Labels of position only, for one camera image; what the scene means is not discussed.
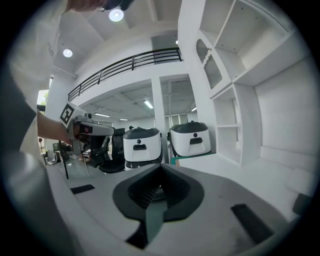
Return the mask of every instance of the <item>white pillar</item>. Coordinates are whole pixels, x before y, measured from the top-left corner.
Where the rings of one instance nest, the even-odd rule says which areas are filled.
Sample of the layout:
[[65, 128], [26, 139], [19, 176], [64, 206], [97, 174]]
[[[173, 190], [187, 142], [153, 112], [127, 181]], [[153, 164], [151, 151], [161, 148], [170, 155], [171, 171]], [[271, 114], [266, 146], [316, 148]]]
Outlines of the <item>white pillar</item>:
[[151, 83], [152, 83], [155, 124], [156, 124], [156, 128], [162, 134], [161, 142], [162, 142], [162, 151], [164, 155], [164, 160], [166, 163], [169, 163], [168, 146], [167, 146], [168, 130], [166, 130], [164, 102], [162, 99], [162, 90], [161, 90], [161, 83], [160, 83], [159, 77], [152, 78]]

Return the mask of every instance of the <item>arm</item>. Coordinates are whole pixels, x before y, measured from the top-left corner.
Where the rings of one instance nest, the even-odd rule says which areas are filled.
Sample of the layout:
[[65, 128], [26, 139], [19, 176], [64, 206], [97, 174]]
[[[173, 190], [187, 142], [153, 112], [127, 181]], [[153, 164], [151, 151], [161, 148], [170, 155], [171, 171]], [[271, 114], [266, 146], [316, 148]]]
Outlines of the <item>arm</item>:
[[49, 119], [39, 111], [36, 115], [39, 137], [57, 141], [64, 141], [67, 144], [71, 144], [71, 140], [68, 138], [67, 129], [61, 122]]

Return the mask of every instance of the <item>ceiling light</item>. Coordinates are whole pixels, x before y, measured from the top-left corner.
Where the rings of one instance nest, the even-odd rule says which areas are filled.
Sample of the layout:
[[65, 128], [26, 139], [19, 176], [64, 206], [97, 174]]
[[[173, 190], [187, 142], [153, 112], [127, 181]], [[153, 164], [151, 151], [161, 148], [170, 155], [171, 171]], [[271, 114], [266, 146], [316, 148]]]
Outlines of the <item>ceiling light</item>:
[[109, 19], [113, 22], [119, 22], [124, 18], [125, 14], [120, 9], [114, 9], [109, 13]]
[[99, 116], [99, 117], [105, 117], [105, 118], [109, 118], [110, 115], [106, 115], [106, 114], [99, 114], [99, 113], [94, 113], [95, 116]]
[[67, 57], [67, 58], [70, 58], [70, 57], [72, 56], [72, 54], [73, 54], [73, 52], [72, 52], [72, 50], [70, 50], [70, 49], [65, 49], [65, 50], [63, 51], [63, 55], [64, 55], [65, 57]]
[[144, 101], [144, 104], [146, 104], [150, 109], [153, 109], [154, 107], [150, 104], [149, 101]]

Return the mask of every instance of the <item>office chair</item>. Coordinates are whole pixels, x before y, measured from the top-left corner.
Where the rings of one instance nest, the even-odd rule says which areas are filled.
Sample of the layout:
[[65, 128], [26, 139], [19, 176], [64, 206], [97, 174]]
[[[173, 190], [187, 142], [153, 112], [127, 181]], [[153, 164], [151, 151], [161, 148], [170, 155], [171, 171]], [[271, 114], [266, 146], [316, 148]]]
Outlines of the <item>office chair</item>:
[[115, 174], [125, 169], [124, 153], [125, 129], [116, 129], [112, 136], [112, 160], [105, 161], [99, 166], [99, 170], [107, 174]]

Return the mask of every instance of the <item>black railing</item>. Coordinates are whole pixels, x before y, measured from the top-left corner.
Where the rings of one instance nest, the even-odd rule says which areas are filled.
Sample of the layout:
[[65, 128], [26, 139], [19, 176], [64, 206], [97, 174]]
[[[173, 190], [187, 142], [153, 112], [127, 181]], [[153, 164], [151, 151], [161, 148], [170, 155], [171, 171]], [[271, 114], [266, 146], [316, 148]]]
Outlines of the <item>black railing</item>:
[[72, 101], [74, 98], [78, 97], [92, 86], [98, 85], [103, 80], [106, 80], [119, 73], [134, 70], [145, 65], [155, 65], [158, 63], [177, 61], [183, 61], [178, 47], [146, 51], [128, 58], [124, 58], [101, 69], [80, 83], [68, 94], [68, 101]]

